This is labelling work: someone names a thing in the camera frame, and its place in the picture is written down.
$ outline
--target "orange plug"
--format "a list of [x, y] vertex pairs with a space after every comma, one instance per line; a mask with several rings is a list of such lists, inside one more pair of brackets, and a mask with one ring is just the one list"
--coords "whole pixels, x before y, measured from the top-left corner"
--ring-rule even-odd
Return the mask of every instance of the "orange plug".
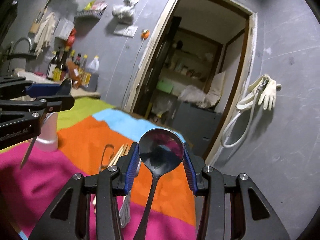
[[145, 29], [145, 30], [142, 30], [142, 33], [141, 33], [141, 38], [146, 40], [150, 35], [150, 31]]

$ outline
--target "dark door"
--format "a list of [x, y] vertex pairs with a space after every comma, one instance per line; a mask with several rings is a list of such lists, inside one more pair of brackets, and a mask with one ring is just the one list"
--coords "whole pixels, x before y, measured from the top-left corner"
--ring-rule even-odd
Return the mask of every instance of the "dark door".
[[173, 17], [168, 33], [164, 37], [164, 41], [161, 44], [158, 55], [154, 63], [149, 66], [145, 79], [141, 85], [140, 93], [138, 95], [137, 102], [134, 107], [134, 112], [144, 116], [149, 102], [151, 100], [153, 91], [156, 89], [159, 75], [161, 73], [164, 61], [167, 57], [169, 49], [172, 47], [174, 36], [179, 28], [181, 17]]

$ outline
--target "doorway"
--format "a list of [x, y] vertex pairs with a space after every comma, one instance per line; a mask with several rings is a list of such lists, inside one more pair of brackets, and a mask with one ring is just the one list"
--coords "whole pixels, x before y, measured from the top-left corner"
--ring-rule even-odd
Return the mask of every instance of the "doorway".
[[[180, 131], [193, 145], [193, 152], [206, 159], [249, 74], [252, 60], [244, 62], [246, 56], [252, 59], [250, 18], [252, 12], [226, 0], [169, 1], [125, 109]], [[190, 86], [204, 94], [216, 89], [212, 84], [217, 76], [222, 80], [220, 96], [209, 109], [178, 100]]]

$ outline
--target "magenta fabric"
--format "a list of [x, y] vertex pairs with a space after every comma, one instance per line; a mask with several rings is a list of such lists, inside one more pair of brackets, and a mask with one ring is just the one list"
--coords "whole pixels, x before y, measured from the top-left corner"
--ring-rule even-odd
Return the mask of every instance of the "magenta fabric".
[[[28, 144], [20, 144], [0, 154], [0, 189], [13, 218], [29, 236], [41, 215], [74, 173], [81, 170], [59, 150], [46, 153], [33, 148], [28, 162], [20, 170], [20, 162]], [[131, 202], [131, 221], [123, 229], [125, 240], [132, 240], [144, 207]], [[90, 239], [96, 239], [95, 215], [90, 208]], [[146, 239], [194, 240], [195, 228], [182, 220], [151, 210]]]

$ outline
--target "blue gripper pad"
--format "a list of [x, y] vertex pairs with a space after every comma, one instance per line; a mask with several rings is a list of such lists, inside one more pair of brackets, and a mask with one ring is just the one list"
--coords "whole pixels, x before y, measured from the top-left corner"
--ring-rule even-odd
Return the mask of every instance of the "blue gripper pad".
[[132, 189], [139, 164], [138, 143], [132, 143], [128, 155], [119, 158], [116, 166], [120, 168], [119, 178], [113, 181], [112, 188], [117, 195], [126, 196]]
[[59, 88], [59, 84], [37, 83], [27, 87], [26, 94], [31, 98], [54, 96]]
[[184, 143], [183, 167], [186, 172], [190, 190], [195, 196], [205, 194], [208, 189], [208, 181], [202, 177], [202, 168], [205, 165], [204, 160], [192, 153], [189, 145]]

